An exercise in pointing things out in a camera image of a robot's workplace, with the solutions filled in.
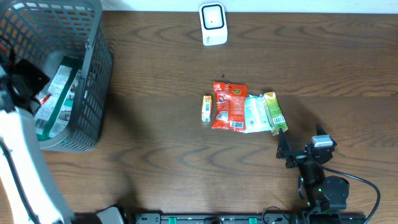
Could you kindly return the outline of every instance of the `white device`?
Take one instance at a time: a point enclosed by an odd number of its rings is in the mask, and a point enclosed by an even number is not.
[[[224,6],[221,3],[208,3],[199,9],[203,45],[223,44],[228,38]]]

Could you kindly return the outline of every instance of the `wood grain surface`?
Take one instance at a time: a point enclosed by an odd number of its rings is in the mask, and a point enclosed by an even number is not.
[[[295,149],[322,124],[338,143],[326,166],[374,182],[382,199],[371,223],[397,223],[398,16],[228,13],[227,23],[228,42],[205,47],[198,13],[103,13],[114,68],[100,140],[83,154],[44,152],[71,208],[304,207],[299,171],[275,158],[277,137],[202,123],[202,97],[223,81],[276,91]],[[367,215],[375,191],[349,182],[347,211]],[[0,196],[0,222],[10,223]]]

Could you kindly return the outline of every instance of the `red package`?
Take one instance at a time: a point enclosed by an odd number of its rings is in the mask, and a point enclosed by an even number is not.
[[[246,85],[214,82],[213,89],[216,94],[217,117],[211,128],[243,132],[246,129],[244,101],[248,87]]]

